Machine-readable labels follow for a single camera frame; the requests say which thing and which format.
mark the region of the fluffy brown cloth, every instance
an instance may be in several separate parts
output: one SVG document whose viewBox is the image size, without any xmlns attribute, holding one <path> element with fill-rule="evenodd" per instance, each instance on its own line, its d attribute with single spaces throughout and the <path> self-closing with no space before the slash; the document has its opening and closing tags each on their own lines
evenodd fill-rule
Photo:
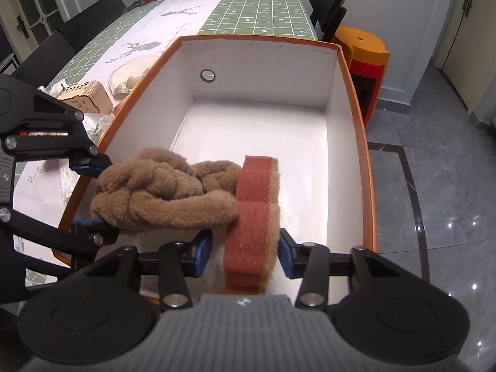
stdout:
<svg viewBox="0 0 496 372">
<path fill-rule="evenodd" d="M 240 169 L 229 161 L 190 166 L 176 153 L 148 148 L 102 172 L 91 215 L 131 231 L 224 226 L 237 218 L 231 192 Z"/>
</svg>

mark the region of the round hole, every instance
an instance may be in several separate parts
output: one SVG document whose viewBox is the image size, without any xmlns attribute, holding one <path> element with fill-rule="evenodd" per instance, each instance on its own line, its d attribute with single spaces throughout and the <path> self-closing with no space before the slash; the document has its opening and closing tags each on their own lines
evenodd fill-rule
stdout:
<svg viewBox="0 0 496 372">
<path fill-rule="evenodd" d="M 200 78 L 204 82 L 214 82 L 215 81 L 215 74 L 212 70 L 203 70 L 200 74 Z"/>
</svg>

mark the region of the cardboard box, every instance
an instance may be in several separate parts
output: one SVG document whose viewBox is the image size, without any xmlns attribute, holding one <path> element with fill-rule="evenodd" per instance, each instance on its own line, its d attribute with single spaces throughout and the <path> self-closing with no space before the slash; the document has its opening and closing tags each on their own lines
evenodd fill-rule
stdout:
<svg viewBox="0 0 496 372">
<path fill-rule="evenodd" d="M 113 109 L 112 101 L 102 83 L 98 81 L 71 85 L 63 90 L 57 99 L 63 100 L 83 113 L 109 114 Z"/>
</svg>

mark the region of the gray marble floor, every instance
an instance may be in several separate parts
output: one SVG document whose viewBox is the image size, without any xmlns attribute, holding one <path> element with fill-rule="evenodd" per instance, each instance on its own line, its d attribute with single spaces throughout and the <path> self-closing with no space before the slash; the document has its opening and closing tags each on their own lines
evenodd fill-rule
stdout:
<svg viewBox="0 0 496 372">
<path fill-rule="evenodd" d="M 370 142 L 402 145 L 422 211 L 431 283 L 467 309 L 460 358 L 475 371 L 496 364 L 496 139 L 475 128 L 441 74 L 429 67 L 409 114 L 376 110 Z M 398 155 L 370 152 L 378 249 L 420 276 L 419 241 Z"/>
</svg>

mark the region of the glass door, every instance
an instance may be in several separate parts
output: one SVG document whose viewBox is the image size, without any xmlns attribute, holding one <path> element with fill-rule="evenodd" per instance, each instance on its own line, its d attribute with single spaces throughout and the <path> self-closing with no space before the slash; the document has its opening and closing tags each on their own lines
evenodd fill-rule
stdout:
<svg viewBox="0 0 496 372">
<path fill-rule="evenodd" d="M 9 0 L 29 46 L 34 50 L 64 21 L 55 0 Z"/>
</svg>

